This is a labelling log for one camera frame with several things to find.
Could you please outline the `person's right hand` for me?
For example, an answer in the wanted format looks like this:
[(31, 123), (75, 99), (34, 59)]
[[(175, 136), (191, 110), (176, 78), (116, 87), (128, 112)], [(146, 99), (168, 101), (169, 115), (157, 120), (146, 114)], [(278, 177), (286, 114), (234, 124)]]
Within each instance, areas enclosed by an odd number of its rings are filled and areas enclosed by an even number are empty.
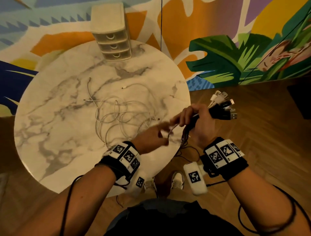
[(205, 104), (191, 104), (198, 105), (199, 118), (195, 127), (190, 131), (190, 137), (193, 142), (201, 149), (206, 148), (216, 138), (215, 122)]

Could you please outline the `person's left hand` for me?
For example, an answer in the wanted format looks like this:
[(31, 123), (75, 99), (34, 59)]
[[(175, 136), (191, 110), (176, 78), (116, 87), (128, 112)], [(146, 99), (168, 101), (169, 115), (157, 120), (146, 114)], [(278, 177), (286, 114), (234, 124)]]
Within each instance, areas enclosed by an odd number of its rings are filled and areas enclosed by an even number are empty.
[(157, 125), (151, 126), (130, 140), (140, 155), (150, 153), (162, 146), (157, 146)]

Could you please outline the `person's left forearm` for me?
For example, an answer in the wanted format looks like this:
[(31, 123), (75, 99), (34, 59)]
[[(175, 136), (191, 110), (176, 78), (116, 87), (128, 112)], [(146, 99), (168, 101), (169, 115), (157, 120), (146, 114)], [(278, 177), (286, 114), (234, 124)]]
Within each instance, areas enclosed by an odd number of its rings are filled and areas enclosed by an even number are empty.
[[(98, 165), (75, 182), (64, 236), (86, 234), (115, 181), (116, 176), (108, 166)], [(69, 189), (65, 189), (36, 212), (14, 236), (60, 236)]]

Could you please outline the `person's right forearm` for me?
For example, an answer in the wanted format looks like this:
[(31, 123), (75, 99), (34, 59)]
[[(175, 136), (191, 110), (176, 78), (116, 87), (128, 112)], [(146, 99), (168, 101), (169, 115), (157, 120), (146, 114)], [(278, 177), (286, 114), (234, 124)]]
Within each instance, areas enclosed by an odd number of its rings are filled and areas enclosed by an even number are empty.
[(258, 233), (311, 236), (308, 221), (298, 206), (250, 167), (227, 183)]

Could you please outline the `black left wristband with markers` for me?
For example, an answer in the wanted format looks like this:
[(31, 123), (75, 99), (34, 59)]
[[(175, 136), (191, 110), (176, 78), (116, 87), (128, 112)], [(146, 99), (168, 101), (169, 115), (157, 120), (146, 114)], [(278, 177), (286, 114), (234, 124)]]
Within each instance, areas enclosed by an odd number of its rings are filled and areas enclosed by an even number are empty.
[(125, 177), (130, 182), (140, 166), (140, 154), (130, 141), (119, 142), (109, 148), (98, 165), (108, 166), (116, 176), (116, 180)]

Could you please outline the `black wristband with markers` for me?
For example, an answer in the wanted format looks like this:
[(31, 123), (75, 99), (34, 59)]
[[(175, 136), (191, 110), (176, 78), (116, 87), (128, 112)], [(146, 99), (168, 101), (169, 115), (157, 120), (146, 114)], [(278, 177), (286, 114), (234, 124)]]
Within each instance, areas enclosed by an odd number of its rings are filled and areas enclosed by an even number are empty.
[(203, 150), (201, 161), (206, 172), (221, 175), (228, 181), (249, 167), (244, 153), (231, 140), (217, 137)]
[(125, 177), (130, 182), (140, 166), (140, 154), (130, 141), (119, 142), (109, 148), (98, 165), (108, 166), (116, 176), (116, 180)]

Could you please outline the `white right shoe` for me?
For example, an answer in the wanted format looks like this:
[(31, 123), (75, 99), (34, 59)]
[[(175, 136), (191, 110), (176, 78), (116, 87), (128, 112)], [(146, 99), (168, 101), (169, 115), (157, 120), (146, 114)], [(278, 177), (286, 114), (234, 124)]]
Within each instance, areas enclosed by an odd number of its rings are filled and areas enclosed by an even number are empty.
[(184, 189), (184, 176), (182, 172), (175, 171), (172, 175), (172, 183), (171, 183), (171, 190), (172, 189)]

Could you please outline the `white shoe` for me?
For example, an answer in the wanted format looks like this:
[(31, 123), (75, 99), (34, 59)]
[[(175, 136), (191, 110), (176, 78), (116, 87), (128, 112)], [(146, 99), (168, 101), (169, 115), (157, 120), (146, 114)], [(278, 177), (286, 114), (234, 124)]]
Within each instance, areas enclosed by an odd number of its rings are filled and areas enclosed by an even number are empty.
[(146, 180), (144, 182), (144, 192), (148, 192), (148, 191), (154, 191), (155, 193), (157, 193), (157, 188), (156, 188), (156, 184), (155, 184), (155, 177), (151, 177), (150, 179)]
[(175, 171), (172, 175), (172, 183), (171, 183), (171, 190), (172, 189), (184, 189), (184, 176), (182, 172)]

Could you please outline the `black right wristband with markers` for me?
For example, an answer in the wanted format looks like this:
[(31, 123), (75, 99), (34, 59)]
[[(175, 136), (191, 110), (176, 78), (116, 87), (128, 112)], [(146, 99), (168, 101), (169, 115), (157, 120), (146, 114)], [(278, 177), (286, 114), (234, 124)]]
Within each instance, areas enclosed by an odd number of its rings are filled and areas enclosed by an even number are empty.
[(203, 150), (201, 161), (206, 172), (221, 175), (228, 181), (249, 167), (244, 153), (231, 140), (217, 137)]

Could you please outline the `white left shoe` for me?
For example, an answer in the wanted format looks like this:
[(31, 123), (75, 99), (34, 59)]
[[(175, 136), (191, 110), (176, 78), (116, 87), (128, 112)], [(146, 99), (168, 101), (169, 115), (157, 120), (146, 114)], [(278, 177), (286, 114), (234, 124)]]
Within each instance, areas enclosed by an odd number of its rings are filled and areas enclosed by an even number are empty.
[(150, 179), (146, 180), (144, 182), (144, 192), (148, 192), (148, 191), (154, 191), (155, 193), (157, 193), (157, 188), (156, 188), (156, 184), (155, 184), (155, 177), (151, 177)]

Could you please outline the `person's black clothing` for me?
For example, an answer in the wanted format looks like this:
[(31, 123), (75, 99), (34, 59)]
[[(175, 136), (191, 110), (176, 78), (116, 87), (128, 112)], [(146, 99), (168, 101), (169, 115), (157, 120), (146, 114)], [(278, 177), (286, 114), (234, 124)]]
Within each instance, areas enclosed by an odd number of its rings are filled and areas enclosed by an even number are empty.
[(147, 199), (122, 211), (104, 236), (244, 236), (197, 201)]

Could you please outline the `round marble table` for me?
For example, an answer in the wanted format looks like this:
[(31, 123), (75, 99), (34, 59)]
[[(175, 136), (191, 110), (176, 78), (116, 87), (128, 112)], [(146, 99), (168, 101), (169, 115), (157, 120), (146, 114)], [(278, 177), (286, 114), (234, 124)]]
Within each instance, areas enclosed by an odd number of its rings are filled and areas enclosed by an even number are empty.
[(169, 121), (191, 103), (178, 66), (131, 41), (132, 56), (108, 62), (96, 41), (60, 54), (30, 82), (14, 122), (18, 155), (32, 177), (60, 193), (107, 149)]

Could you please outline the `cream plastic drawer organizer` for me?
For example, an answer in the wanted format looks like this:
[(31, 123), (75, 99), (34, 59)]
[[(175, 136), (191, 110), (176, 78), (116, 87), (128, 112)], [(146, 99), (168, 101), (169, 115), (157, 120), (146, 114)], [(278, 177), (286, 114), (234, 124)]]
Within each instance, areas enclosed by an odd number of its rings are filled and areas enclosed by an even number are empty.
[(131, 58), (130, 36), (122, 2), (92, 6), (90, 31), (106, 61)]

